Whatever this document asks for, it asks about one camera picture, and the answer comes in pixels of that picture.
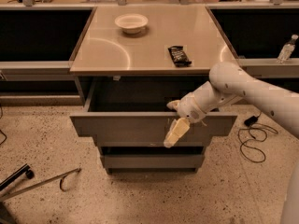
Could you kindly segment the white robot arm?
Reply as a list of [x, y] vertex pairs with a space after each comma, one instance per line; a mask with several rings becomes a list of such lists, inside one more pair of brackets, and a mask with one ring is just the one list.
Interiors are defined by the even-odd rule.
[[171, 123], [164, 146], [174, 146], [209, 111], [241, 99], [299, 138], [299, 94], [256, 79], [235, 63], [223, 62], [211, 67], [209, 81], [167, 104], [178, 118]]

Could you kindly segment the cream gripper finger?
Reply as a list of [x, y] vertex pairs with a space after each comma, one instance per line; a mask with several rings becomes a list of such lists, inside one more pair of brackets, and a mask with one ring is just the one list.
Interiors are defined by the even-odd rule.
[[190, 129], [190, 123], [185, 118], [174, 119], [164, 139], [164, 146], [173, 147], [177, 141]]
[[170, 101], [166, 106], [170, 110], [178, 110], [179, 103], [180, 103], [180, 100], [174, 100], [174, 101]]

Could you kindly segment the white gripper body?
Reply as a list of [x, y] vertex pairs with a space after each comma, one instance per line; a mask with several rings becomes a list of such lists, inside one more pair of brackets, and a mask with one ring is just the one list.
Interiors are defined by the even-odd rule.
[[177, 113], [189, 123], [202, 120], [215, 107], [215, 96], [209, 91], [189, 92], [178, 102]]

